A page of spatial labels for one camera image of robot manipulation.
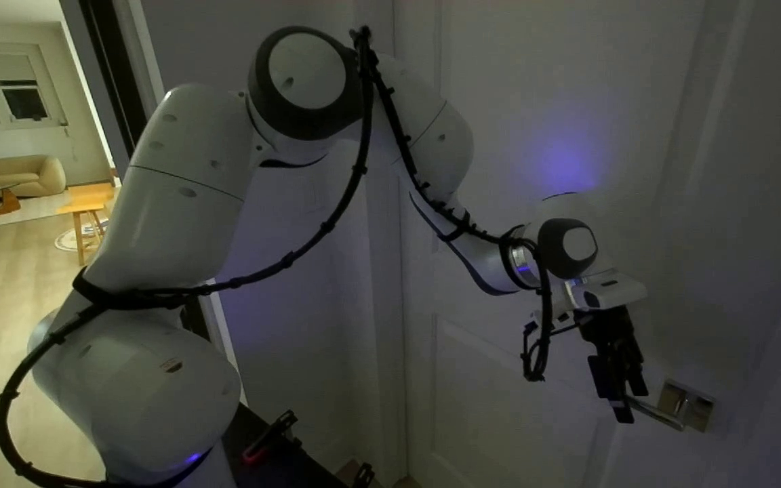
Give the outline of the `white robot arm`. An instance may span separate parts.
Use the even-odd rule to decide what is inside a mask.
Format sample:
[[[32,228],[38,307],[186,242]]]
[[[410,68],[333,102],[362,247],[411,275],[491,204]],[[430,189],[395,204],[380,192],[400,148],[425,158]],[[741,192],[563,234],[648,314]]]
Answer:
[[[539,317],[522,327],[522,378],[539,383],[547,344],[577,327],[593,344],[589,369],[616,418],[644,392],[629,307],[636,283],[600,266],[591,222],[547,214],[501,237],[456,205],[472,158],[472,127],[427,83],[375,54],[357,29],[347,43],[281,28],[255,51],[240,96],[200,83],[166,92],[155,108],[97,254],[38,326],[14,373],[90,436],[106,474],[76,481],[25,468],[40,488],[175,488],[235,421],[238,373],[175,310],[286,270],[297,245],[238,277],[221,270],[244,242],[248,186],[263,169],[305,169],[331,147],[380,148],[407,173],[414,212],[491,295],[532,292]]]

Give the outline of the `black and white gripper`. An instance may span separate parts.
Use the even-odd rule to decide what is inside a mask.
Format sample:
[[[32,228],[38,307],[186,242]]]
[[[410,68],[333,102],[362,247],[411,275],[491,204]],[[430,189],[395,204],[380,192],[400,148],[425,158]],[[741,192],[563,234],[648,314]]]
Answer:
[[[579,336],[593,346],[589,369],[596,392],[609,402],[617,424],[634,424],[631,402],[627,397],[644,397],[643,352],[634,336],[627,307],[579,312]]]

